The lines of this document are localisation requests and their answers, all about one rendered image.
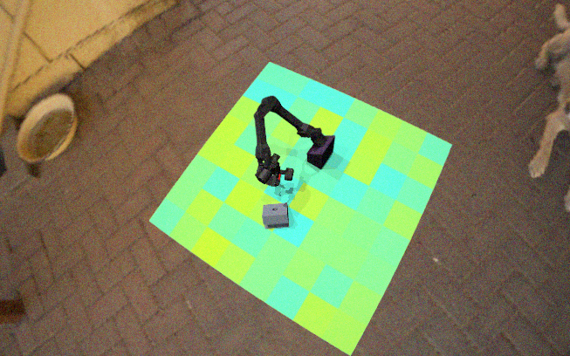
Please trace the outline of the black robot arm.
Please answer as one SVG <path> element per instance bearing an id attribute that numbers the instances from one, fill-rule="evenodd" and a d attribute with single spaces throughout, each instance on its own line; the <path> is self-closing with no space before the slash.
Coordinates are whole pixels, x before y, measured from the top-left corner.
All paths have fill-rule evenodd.
<path id="1" fill-rule="evenodd" d="M 280 183 L 279 175 L 272 172 L 277 171 L 279 168 L 278 159 L 280 155 L 274 153 L 271 156 L 271 150 L 267 144 L 264 117 L 268 112 L 277 114 L 283 120 L 296 127 L 298 130 L 296 134 L 300 135 L 300 137 L 311 138 L 315 147 L 323 147 L 329 137 L 322 133 L 321 127 L 314 127 L 311 124 L 300 121 L 288 112 L 281 106 L 280 101 L 274 95 L 263 97 L 257 111 L 253 114 L 257 138 L 255 157 L 260 167 L 255 176 L 263 184 L 277 187 Z"/>

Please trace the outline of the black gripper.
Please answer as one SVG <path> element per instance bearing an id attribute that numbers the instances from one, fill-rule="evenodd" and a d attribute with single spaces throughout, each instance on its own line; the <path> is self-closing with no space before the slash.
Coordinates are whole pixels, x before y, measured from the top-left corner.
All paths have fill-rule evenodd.
<path id="1" fill-rule="evenodd" d="M 282 172 L 284 171 L 284 172 Z M 277 171 L 272 172 L 273 174 L 281 174 L 285 175 L 285 181 L 292 181 L 294 169 L 293 168 L 286 168 L 286 170 L 280 169 L 280 166 Z"/>

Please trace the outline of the grey sloped panel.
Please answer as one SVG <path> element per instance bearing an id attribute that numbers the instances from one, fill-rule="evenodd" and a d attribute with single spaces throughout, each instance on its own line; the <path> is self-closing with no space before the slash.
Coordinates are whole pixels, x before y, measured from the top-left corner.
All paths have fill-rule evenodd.
<path id="1" fill-rule="evenodd" d="M 287 202 L 263 205 L 264 229 L 289 228 Z"/>

